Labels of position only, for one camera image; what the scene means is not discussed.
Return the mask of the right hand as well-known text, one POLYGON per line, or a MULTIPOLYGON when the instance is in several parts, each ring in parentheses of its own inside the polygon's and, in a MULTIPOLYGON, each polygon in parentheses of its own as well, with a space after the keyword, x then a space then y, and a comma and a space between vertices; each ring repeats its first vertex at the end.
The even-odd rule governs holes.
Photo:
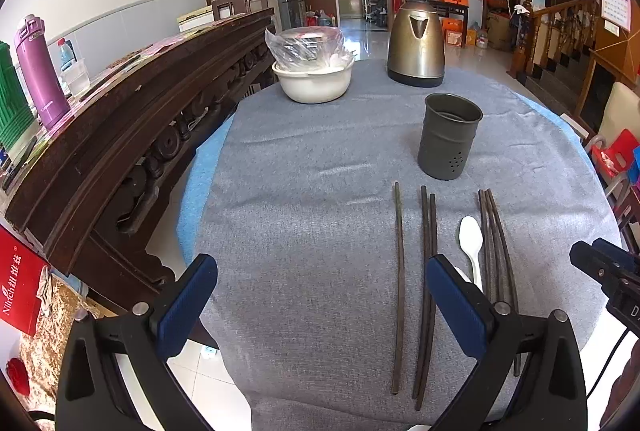
POLYGON ((629 361, 626 363, 623 373, 618 377, 612 385, 608 406, 602 415, 600 425, 605 425, 616 409, 620 407, 623 400, 629 393, 634 381, 639 376, 640 370, 640 341, 637 341, 631 350, 629 361))

